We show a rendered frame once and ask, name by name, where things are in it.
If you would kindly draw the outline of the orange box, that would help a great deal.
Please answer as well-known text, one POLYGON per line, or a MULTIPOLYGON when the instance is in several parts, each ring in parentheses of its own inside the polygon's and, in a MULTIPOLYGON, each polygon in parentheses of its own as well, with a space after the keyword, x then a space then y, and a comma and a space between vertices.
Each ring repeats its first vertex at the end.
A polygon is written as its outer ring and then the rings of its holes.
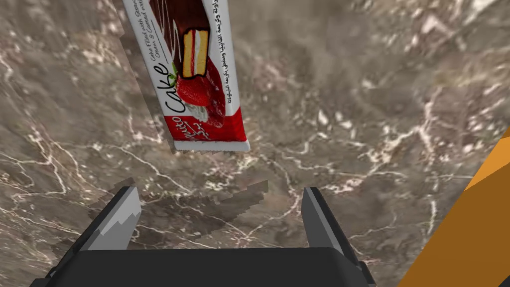
POLYGON ((397 287, 499 287, 510 280, 510 128, 397 287))

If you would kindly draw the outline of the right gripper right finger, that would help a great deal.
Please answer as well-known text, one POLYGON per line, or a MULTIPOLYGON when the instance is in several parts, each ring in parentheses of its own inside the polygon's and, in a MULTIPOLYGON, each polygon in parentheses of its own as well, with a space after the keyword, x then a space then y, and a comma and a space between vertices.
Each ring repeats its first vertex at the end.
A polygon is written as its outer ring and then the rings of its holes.
POLYGON ((318 188, 304 188, 301 216, 310 247, 334 248, 348 261, 358 262, 352 246, 318 188))

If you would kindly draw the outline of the red and white cake packet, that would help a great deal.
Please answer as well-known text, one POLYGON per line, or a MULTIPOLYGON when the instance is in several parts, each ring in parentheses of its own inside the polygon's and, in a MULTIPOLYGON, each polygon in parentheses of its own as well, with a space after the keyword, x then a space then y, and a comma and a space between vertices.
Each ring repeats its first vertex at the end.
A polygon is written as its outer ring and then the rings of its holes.
POLYGON ((177 150, 249 151, 227 0, 122 0, 177 150))

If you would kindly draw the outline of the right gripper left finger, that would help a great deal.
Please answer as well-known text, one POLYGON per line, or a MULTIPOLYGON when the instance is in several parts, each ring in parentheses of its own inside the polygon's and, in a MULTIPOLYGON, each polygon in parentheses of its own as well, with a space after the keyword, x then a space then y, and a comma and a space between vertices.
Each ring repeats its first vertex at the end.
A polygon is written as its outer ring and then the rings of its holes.
POLYGON ((73 244, 72 250, 125 250, 140 215, 137 188, 121 188, 73 244))

